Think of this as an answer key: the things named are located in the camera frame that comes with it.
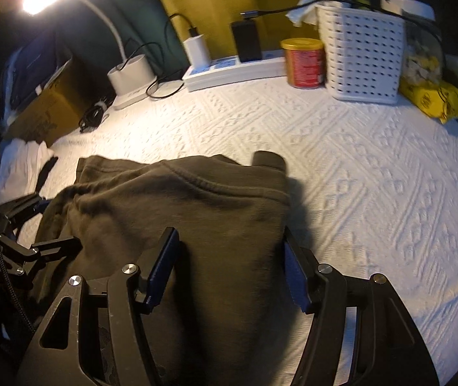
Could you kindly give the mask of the olive brown printed t-shirt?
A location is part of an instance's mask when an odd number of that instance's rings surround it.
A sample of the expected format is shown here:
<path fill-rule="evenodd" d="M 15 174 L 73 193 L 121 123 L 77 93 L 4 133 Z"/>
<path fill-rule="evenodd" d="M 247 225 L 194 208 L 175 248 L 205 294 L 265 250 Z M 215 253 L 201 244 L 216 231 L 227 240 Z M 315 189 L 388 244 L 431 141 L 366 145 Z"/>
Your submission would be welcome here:
<path fill-rule="evenodd" d="M 42 315 L 70 275 L 98 279 L 134 262 L 172 226 L 181 241 L 174 279 L 147 325 L 162 379 L 249 385 L 289 208 L 286 164 L 273 152 L 255 152 L 249 166 L 222 155 L 153 164 L 81 158 L 36 238 L 75 236 L 82 250 L 37 273 L 29 312 Z"/>

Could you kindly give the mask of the white folded garment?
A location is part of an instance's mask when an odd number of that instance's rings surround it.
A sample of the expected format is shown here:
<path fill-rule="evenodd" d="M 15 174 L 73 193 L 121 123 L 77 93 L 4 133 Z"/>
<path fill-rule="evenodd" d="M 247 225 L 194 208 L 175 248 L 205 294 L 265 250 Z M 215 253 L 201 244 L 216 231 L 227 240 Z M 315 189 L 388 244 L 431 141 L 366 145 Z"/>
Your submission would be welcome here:
<path fill-rule="evenodd" d="M 43 166 L 53 157 L 45 142 L 11 140 L 0 157 L 0 205 L 34 193 Z"/>

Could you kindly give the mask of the white textured bed cover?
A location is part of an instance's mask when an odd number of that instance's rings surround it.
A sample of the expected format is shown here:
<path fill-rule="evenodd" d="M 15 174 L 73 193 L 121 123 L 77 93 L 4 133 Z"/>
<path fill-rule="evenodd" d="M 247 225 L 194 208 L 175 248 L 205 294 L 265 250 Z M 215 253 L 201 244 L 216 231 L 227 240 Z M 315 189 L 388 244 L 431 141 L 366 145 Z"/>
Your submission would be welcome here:
<path fill-rule="evenodd" d="M 154 163 L 221 154 L 244 165 L 258 150 L 281 155 L 296 241 L 342 274 L 388 277 L 440 383 L 458 372 L 457 122 L 441 124 L 405 99 L 346 103 L 283 78 L 197 92 L 171 84 L 53 149 L 58 161 L 41 191 L 48 198 L 90 155 Z"/>

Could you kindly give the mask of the brown cardboard box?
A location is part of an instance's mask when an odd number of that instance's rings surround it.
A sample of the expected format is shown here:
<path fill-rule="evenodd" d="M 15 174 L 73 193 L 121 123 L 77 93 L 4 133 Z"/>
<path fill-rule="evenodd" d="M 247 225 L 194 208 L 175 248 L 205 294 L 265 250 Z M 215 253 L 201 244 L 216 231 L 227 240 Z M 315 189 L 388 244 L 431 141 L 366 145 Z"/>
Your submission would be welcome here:
<path fill-rule="evenodd" d="M 5 140 L 44 142 L 51 146 L 73 132 L 103 92 L 77 59 L 70 59 L 51 77 L 39 95 L 8 126 Z"/>

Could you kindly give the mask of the white desk lamp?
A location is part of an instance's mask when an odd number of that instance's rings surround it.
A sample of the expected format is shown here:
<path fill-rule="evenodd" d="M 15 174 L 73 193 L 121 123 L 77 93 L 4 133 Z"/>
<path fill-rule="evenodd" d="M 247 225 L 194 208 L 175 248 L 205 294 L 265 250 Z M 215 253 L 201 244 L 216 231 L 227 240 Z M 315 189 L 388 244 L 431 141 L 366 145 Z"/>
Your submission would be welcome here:
<path fill-rule="evenodd" d="M 22 0 L 35 20 L 49 20 L 116 111 L 149 98 L 164 68 L 155 34 L 158 0 Z"/>

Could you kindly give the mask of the white power strip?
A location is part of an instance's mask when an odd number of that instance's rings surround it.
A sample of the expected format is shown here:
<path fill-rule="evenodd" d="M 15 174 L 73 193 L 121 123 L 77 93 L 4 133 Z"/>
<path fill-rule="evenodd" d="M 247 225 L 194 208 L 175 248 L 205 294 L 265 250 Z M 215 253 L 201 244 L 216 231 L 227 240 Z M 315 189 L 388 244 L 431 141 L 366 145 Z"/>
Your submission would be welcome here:
<path fill-rule="evenodd" d="M 262 78 L 284 77 L 285 57 L 282 50 L 263 51 L 262 59 L 241 62 L 238 56 L 216 59 L 201 69 L 192 66 L 185 72 L 183 82 L 189 92 L 225 86 Z"/>

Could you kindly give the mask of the red gold tin can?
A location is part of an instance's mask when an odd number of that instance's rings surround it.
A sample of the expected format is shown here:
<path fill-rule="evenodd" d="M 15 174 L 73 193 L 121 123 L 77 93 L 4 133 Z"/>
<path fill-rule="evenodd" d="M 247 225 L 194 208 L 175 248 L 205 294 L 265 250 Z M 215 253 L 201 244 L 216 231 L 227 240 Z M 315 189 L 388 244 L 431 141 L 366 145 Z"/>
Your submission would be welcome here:
<path fill-rule="evenodd" d="M 288 38 L 280 42 L 285 55 L 287 82 L 299 89 L 323 86 L 326 73 L 325 47 L 314 38 Z"/>

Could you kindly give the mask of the yellow snack bag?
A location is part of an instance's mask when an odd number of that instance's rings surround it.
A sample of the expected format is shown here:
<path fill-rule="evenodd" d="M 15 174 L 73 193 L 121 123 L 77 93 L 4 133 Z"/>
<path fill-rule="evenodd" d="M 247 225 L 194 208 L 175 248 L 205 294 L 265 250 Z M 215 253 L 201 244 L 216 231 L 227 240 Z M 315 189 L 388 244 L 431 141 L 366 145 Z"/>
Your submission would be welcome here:
<path fill-rule="evenodd" d="M 400 78 L 400 94 L 431 119 L 446 124 L 458 119 L 458 88 L 444 81 L 436 85 L 424 81 L 419 85 Z"/>

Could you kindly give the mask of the white charger adapter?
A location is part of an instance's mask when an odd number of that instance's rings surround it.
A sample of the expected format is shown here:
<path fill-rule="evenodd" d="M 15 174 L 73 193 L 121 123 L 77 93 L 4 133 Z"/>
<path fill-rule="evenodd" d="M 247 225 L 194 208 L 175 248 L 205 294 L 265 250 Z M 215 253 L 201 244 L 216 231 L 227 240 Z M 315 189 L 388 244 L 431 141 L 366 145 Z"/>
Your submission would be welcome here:
<path fill-rule="evenodd" d="M 190 27 L 188 32 L 189 37 L 183 41 L 183 47 L 191 66 L 195 70 L 210 67 L 211 55 L 203 34 L 200 34 L 196 27 Z"/>

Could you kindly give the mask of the white perforated plastic basket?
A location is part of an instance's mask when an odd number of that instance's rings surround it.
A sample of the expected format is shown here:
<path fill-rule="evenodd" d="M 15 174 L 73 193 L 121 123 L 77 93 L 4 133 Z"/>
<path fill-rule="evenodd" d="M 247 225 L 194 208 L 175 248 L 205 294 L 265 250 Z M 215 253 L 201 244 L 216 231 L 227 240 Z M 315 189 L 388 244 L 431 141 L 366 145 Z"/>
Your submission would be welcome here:
<path fill-rule="evenodd" d="M 405 44 L 404 20 L 332 5 L 318 5 L 317 18 L 329 94 L 343 101 L 395 104 Z"/>

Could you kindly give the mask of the clear jar white lid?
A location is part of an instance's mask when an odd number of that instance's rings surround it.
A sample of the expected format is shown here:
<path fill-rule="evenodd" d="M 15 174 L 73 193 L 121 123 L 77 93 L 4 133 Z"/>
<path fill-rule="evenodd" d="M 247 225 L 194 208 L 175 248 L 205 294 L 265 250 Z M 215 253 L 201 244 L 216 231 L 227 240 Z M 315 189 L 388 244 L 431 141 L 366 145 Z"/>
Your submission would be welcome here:
<path fill-rule="evenodd" d="M 381 8 L 401 15 L 405 22 L 401 77 L 412 86 L 439 84 L 443 51 L 433 8 L 416 0 L 381 0 Z"/>

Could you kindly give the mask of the black charger block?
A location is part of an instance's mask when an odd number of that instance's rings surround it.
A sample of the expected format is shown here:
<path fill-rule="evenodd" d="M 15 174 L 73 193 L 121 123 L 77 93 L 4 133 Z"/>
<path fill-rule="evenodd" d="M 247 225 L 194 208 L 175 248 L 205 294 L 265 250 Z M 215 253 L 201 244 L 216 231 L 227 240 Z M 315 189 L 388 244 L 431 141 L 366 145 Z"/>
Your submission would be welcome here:
<path fill-rule="evenodd" d="M 248 19 L 232 22 L 230 29 L 241 63 L 263 59 L 258 29 L 253 20 Z"/>

